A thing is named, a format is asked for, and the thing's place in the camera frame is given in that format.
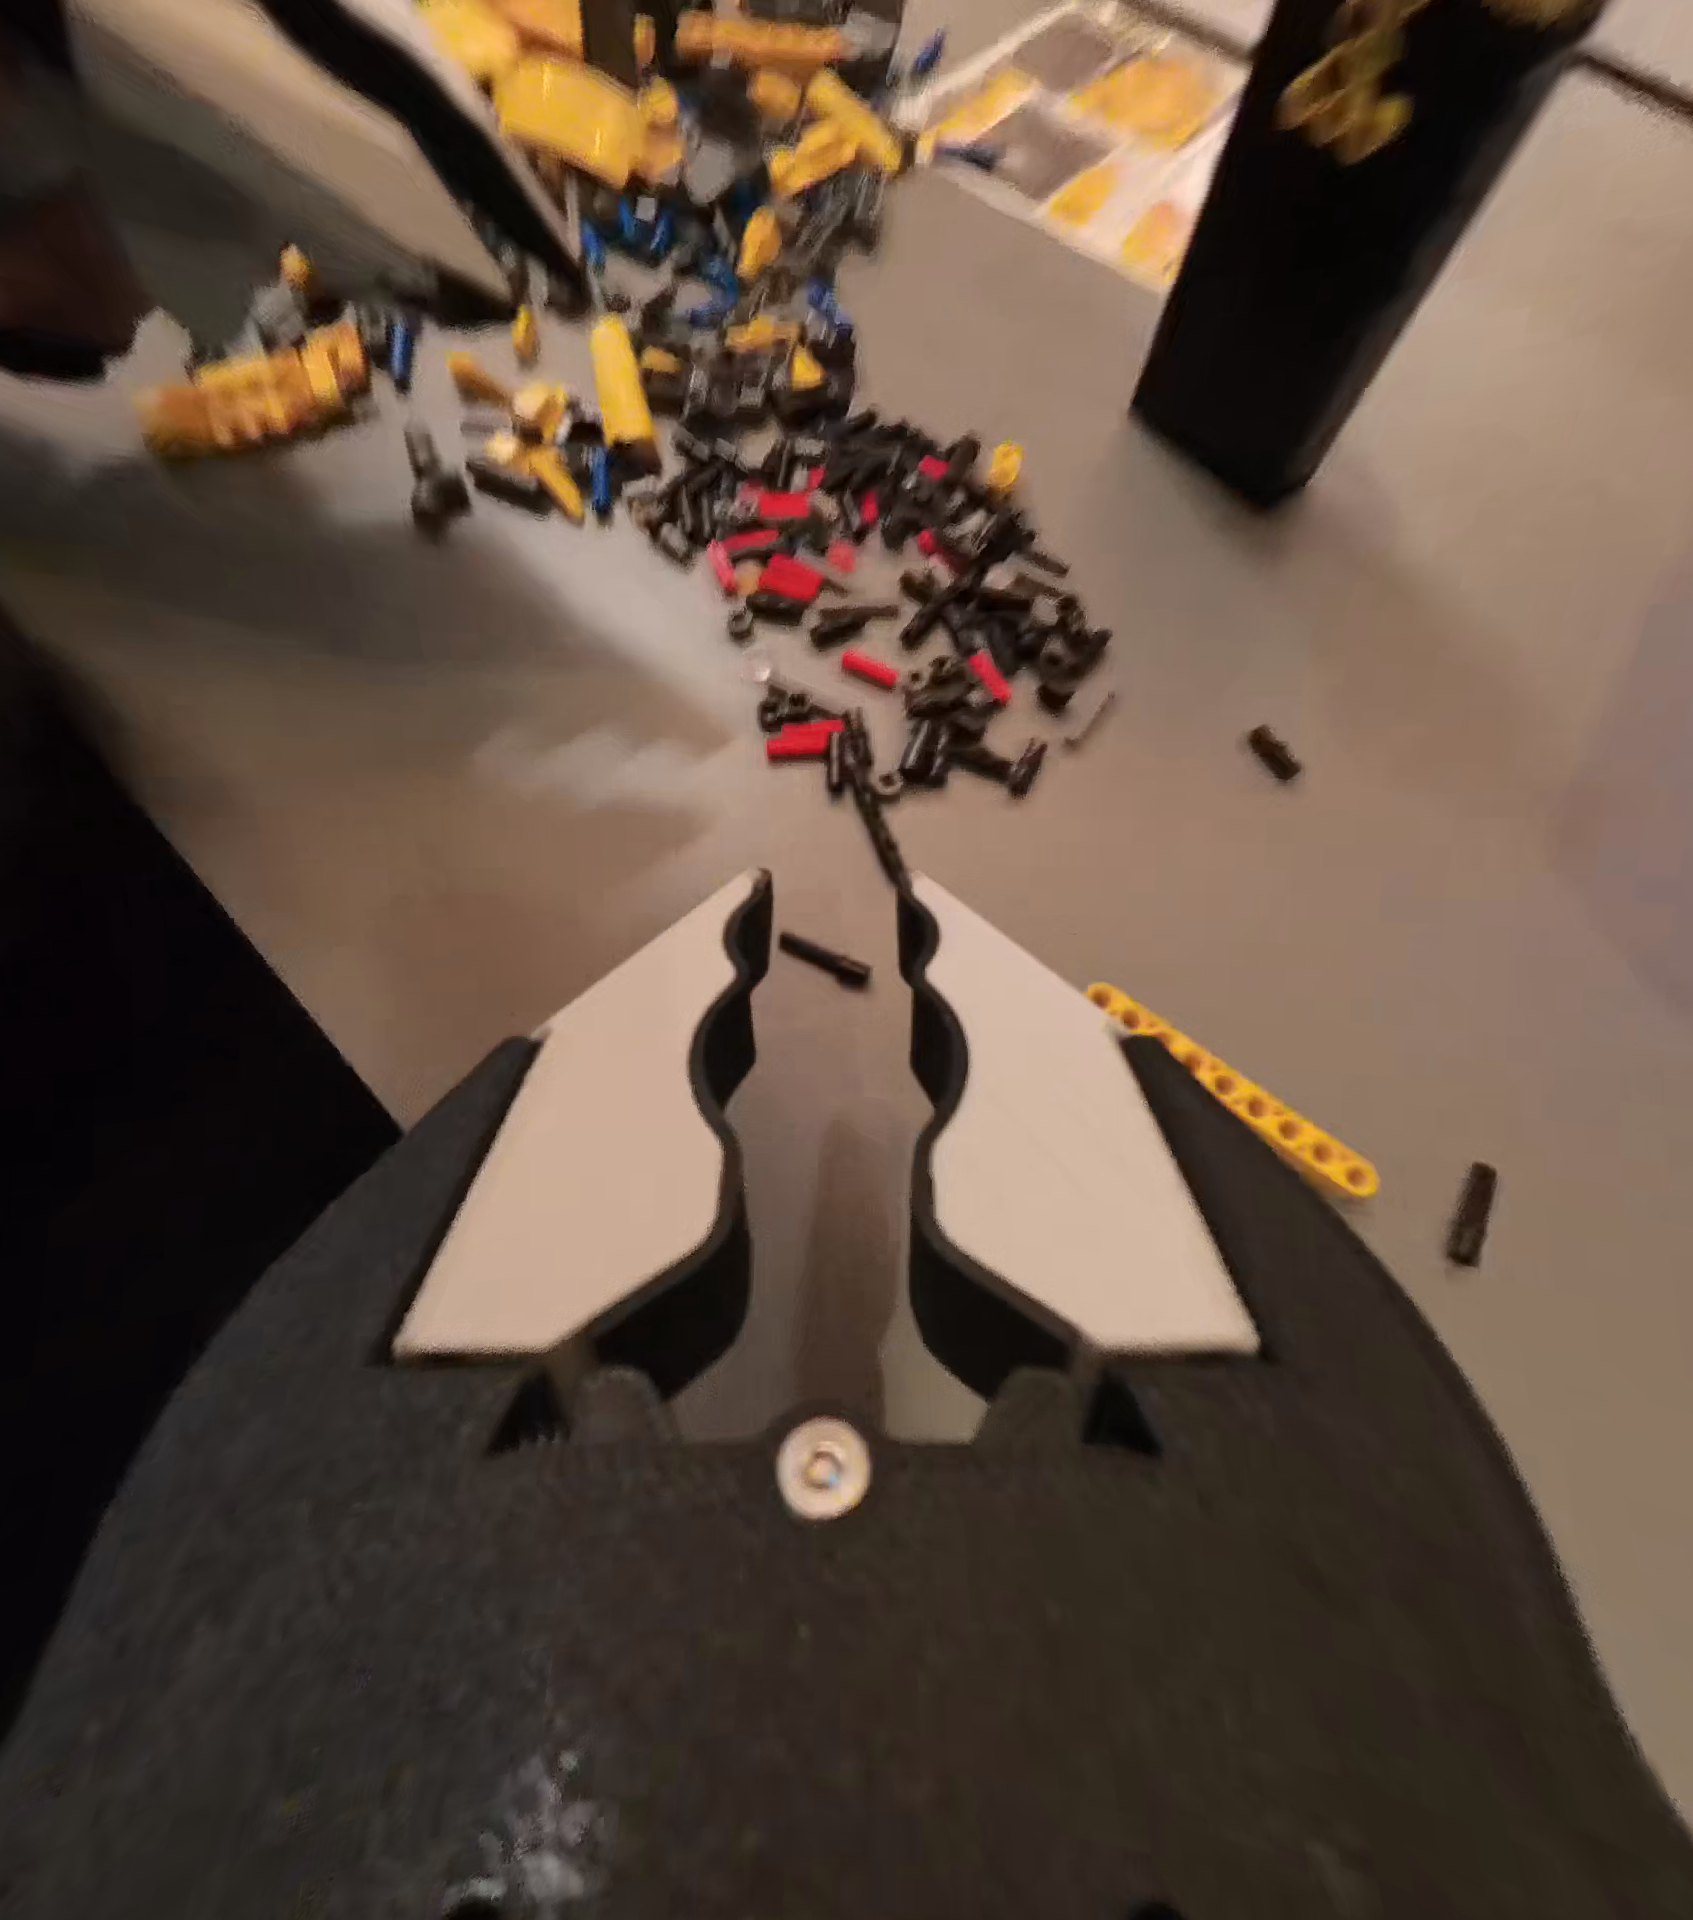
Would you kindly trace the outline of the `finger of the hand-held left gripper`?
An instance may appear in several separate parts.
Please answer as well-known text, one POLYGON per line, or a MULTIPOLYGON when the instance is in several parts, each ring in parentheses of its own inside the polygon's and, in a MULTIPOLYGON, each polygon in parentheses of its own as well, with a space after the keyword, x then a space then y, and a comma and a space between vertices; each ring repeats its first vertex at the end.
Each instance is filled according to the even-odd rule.
POLYGON ((152 305, 238 323, 287 246, 337 296, 501 320, 522 275, 586 289, 548 188, 422 20, 380 2, 70 2, 109 208, 152 305))

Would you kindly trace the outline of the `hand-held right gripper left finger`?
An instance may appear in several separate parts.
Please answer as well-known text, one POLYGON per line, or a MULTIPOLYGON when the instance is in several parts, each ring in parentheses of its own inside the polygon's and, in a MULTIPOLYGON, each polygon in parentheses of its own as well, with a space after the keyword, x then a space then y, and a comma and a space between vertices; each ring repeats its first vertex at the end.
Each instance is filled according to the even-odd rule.
POLYGON ((770 872, 739 872, 526 1037, 394 1360, 590 1363, 678 1395, 732 1348, 752 1247, 727 1109, 772 907, 770 872))

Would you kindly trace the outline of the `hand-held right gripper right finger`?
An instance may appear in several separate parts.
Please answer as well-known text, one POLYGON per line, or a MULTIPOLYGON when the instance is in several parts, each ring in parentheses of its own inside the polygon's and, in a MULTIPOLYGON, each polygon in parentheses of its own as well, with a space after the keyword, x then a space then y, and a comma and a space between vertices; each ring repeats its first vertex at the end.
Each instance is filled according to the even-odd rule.
POLYGON ((1257 1356, 1260 1334, 1122 1027, 938 881, 901 889, 910 1072, 907 1295, 991 1399, 1017 1372, 1257 1356))

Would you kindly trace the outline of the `pile of toy building pieces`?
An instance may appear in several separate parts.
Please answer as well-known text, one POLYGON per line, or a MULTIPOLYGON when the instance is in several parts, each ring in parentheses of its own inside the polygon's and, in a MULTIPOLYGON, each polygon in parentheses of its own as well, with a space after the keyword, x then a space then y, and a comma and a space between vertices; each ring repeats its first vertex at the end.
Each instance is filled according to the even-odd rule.
POLYGON ((242 332, 196 345, 136 404, 175 472, 281 458, 392 398, 411 520, 623 528, 682 601, 635 591, 598 548, 508 604, 508 641, 600 638, 609 614, 666 657, 718 618, 759 674, 764 764, 821 764, 876 861, 907 881, 902 828, 964 780, 984 842, 1024 811, 1053 746, 1035 711, 1101 664, 1109 634, 1025 510, 1021 448, 950 438, 858 394, 838 268, 880 237, 889 187, 928 156, 890 122, 889 21, 821 4, 416 4, 394 46, 340 4, 277 23, 358 25, 396 78, 464 82, 474 135, 550 193, 545 304, 524 246, 478 228, 512 299, 512 371, 446 323, 446 289, 340 284, 287 246, 242 332))

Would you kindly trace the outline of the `long yellow toy beam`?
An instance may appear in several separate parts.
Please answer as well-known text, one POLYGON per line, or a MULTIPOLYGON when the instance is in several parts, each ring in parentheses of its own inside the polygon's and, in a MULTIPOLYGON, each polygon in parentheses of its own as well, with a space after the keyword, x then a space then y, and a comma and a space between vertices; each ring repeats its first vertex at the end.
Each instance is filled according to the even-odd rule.
POLYGON ((1162 1045, 1209 1097, 1226 1108, 1313 1188, 1341 1205, 1362 1205, 1379 1195, 1379 1171, 1364 1156, 1318 1128, 1221 1054, 1154 1013, 1144 1002, 1106 981, 1085 984, 1083 996, 1126 1036, 1162 1045))

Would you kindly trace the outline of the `yellow and grey sticker sheet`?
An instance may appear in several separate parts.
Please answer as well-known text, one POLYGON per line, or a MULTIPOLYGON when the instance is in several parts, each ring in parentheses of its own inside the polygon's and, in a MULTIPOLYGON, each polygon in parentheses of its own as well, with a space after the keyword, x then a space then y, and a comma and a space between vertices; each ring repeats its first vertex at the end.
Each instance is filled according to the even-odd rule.
POLYGON ((1251 58, 1186 4, 1042 4, 908 80, 897 118, 983 202, 1163 297, 1251 58))

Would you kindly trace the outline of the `black and yellow toy tower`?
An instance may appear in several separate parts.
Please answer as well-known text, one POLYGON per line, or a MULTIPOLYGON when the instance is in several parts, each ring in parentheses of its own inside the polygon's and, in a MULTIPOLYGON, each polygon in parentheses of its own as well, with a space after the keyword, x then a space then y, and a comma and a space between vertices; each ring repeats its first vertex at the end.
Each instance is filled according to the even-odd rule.
POLYGON ((1258 510, 1314 477, 1605 2, 1281 2, 1129 407, 1258 510))

